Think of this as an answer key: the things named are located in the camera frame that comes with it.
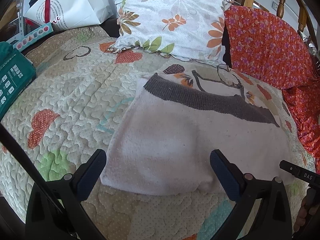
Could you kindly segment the person's right hand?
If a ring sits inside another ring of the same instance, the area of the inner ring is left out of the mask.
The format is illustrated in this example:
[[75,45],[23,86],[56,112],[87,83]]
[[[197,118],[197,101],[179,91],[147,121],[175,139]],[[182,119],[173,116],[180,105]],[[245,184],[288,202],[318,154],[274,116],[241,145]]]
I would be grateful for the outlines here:
[[301,202],[300,210],[299,210],[298,215],[296,217],[296,221],[295,221],[295,223],[293,225],[294,232],[297,232],[300,229],[300,227],[304,226],[304,224],[306,222],[307,214],[311,214],[312,213],[312,208],[310,208],[310,210],[308,211],[305,208],[305,205],[306,205],[306,197],[304,197],[302,202]]

